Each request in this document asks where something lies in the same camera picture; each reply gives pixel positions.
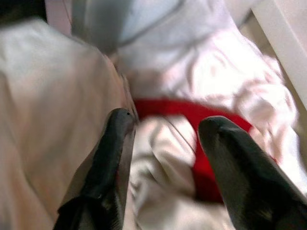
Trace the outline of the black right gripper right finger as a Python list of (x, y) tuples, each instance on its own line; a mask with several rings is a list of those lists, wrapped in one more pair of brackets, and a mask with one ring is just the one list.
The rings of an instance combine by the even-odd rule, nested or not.
[(210, 116), (198, 134), (237, 230), (306, 229), (306, 197), (245, 130)]

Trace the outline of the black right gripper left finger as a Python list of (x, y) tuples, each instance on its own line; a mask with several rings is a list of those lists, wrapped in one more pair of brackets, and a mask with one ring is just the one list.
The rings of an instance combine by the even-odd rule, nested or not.
[(77, 168), (58, 209), (56, 230), (121, 230), (133, 149), (133, 114), (116, 108)]

